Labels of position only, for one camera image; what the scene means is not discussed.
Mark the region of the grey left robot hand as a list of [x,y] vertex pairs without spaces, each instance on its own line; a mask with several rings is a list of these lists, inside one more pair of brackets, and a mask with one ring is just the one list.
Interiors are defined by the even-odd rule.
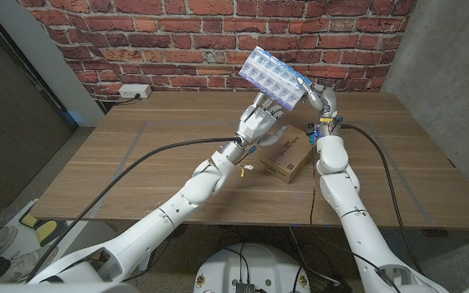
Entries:
[[259,92],[253,103],[243,112],[236,131],[237,143],[242,148],[254,143],[259,147],[270,147],[282,137],[281,129],[268,134],[276,121],[284,117],[283,108],[280,105],[273,106],[273,102],[274,98]]

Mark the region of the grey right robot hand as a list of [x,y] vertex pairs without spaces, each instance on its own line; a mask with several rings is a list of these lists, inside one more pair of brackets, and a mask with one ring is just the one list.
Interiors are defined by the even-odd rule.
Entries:
[[341,119],[337,117],[337,101],[332,87],[311,84],[297,77],[299,87],[305,92],[303,98],[309,101],[318,114],[318,122],[308,123],[306,134],[311,138],[338,135]]

